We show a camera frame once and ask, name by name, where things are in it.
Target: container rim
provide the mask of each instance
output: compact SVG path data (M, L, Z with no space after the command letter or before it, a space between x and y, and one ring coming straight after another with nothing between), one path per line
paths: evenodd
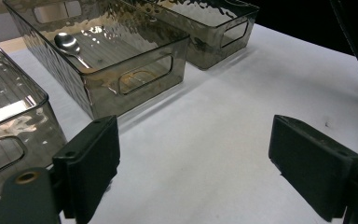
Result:
M35 108L39 108L39 107L43 106L45 103L48 103L48 93L45 92L45 90L43 90L39 86L39 84L37 84L30 76L28 76L1 48L0 48L0 53L13 65L13 67L16 70L19 70L19 72L21 73L22 76L26 77L28 79L28 81L30 81L33 85L35 85L40 90L40 92L42 93L42 97L43 97L43 99L40 102L38 102L36 105L30 106L27 109L21 111L20 113L11 115L5 119L0 120L0 124L1 124L1 123L9 121L11 119L14 119L16 117L19 117L25 113L28 113L29 111L31 111Z
M240 16L238 16L238 17L236 17L236 18L234 18L234 19L232 19L232 20L224 21L224 22L222 22L222 23L220 23L220 24L218 24L218 25L208 25L208 24L202 23L202 22L200 22L200 21L196 21L196 20L194 20L194 19L192 19L192 18L189 18L188 16L185 16L185 15L183 15L183 14L180 14L180 13L178 13L178 12L176 12L176 11L173 11L173 10L171 10L171 9L169 9L169 8L160 6L160 5L158 5L158 4L156 4L156 3L153 3L153 2L151 2L151 1L149 1L149 0L141 0L141 1L147 2L147 3L150 3L150 4L153 4L154 6L157 6L157 7L162 7L162 8L164 8L164 9L170 11L172 14L175 14L175 15L181 16L181 17L185 17L186 19L188 19L188 20L190 20L190 21L193 21L193 22L195 22L195 23L198 24L198 25L202 25L202 26L205 26L205 27L213 28L213 29L217 29L217 28L219 28L219 27L221 27L221 26L226 25L226 24L229 23L229 22L235 21L236 19L238 19L238 18L240 18L240 17L243 17L243 16L246 16L246 15L250 15L250 14L256 13L256 12L258 12L258 11L260 10L260 7L257 7L257 6L255 6L255 5L246 3L246 6L247 6L247 7L253 7L253 8L255 9L255 11L243 13L243 14L241 14Z
M127 3L127 2L125 2L125 1L122 1L122 0L118 0L118 1L120 1L121 3L123 3L123 4L125 4L125 5L127 5L127 6L129 6L129 7L134 8L135 10L137 10L138 12L140 12L140 13L142 13L142 14L145 14L145 15L147 15L147 16L150 16L150 15L148 15L147 13L143 12L141 9L139 9L139 8L137 8L137 7L134 7L133 5L131 5L131 4ZM175 39L174 41L171 41L171 42L169 42L169 43L167 43L167 44L158 46L157 48L149 49L149 50L147 50L147 51L145 51L145 52L142 52L142 53L140 53L140 54L137 54L137 55L135 55L135 56L132 56L132 57L130 57L130 58L126 59L126 60L123 60L123 61L121 61L121 62L111 64L111 65L109 65L109 66L106 66L106 67L104 67L104 68L98 69L98 70L96 70L96 71L84 72L84 71L81 71L80 69L78 69L76 66L74 66L73 63L66 57L66 55L65 55L64 53L62 53L60 50L58 50L57 47L56 47L54 44L52 44L52 43L51 43L50 41L48 41L42 34L40 34L40 32L37 31L37 30L36 30L26 19L24 19L15 9L13 9L13 8L6 2L6 0L3 0L3 3L7 6L7 8L9 9L9 11L15 13L15 14L16 14L22 21L24 21L34 32L36 32L36 33L38 34L38 36L41 37L41 38L45 41L45 43L47 43L47 44L54 50L54 52L58 53L58 54L61 56L61 58L63 58L73 69L75 69L75 71L76 71L81 77L92 76L92 75L94 75L94 74L96 74L96 73L98 73L98 72L101 72L101 71L103 71L103 70L105 70L105 69L108 69L108 68L110 68L110 67L112 67L112 66L116 66L116 65L118 65L118 64L125 63L125 62L127 62L127 61L133 60L134 58L141 57L141 56L145 55L146 53L149 53L149 52L151 52L151 51L153 51L153 50L162 49L162 48L164 48L164 47L166 47L166 46L169 46L169 45L171 45L171 44L175 44L175 43L181 42L181 41L183 41L183 40L185 40L185 39L187 39L187 38L190 37L189 33L185 32L185 31L183 31L183 30L181 30L181 29L179 29L179 28L176 28L176 27L174 27L174 26L168 24L168 23L165 22L165 21L158 20L158 19L156 18L159 22L163 22L163 23L165 23L167 26L173 28L174 30L177 30L177 31L179 31L179 32L182 32L182 33L183 33L183 36L182 36L182 37L178 37L178 38Z

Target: metal spoon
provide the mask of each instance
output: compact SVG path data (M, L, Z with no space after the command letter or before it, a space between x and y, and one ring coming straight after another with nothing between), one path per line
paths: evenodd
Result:
M54 42L58 49L63 53L76 57L86 68L91 68L84 60L78 55L80 46L77 40L67 33L59 33L54 37Z

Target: dark background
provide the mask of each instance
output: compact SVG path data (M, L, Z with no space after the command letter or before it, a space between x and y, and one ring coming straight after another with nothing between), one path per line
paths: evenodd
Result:
M242 0L260 7L255 23L313 44L353 55L329 0ZM358 0L347 10L358 34Z

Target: plastic storage container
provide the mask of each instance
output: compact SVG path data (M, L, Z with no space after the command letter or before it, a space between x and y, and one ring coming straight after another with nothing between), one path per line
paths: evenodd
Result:
M65 144L48 95L0 49L0 192L18 171L49 166Z
M92 119L119 116L183 81L188 34L128 3L4 3L28 49ZM79 55L91 68L59 51L59 33L77 39Z
M190 34L187 60L205 70L246 47L258 7L240 0L127 0Z

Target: white table surface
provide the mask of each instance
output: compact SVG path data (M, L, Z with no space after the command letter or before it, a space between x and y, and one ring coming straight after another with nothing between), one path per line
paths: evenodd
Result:
M68 139L89 124L27 49L9 56L48 92ZM183 83L118 119L121 164L91 223L325 223L269 160L275 114L358 152L358 62L256 25L210 70L187 64Z

